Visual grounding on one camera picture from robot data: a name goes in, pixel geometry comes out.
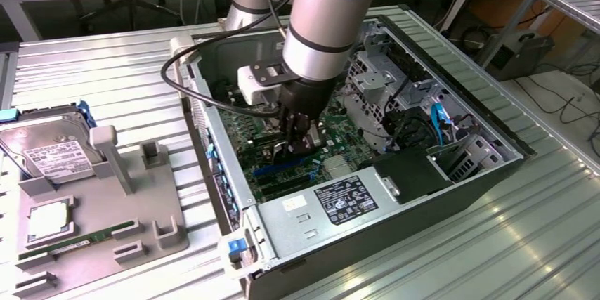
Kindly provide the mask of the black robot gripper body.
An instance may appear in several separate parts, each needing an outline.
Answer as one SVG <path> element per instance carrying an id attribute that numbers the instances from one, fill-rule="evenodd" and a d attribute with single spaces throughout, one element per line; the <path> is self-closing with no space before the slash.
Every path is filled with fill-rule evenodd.
<path id="1" fill-rule="evenodd" d="M 283 115 L 303 115 L 310 120 L 316 120 L 331 100 L 334 87 L 334 79 L 324 81 L 298 79 L 284 83 L 279 98 Z"/>

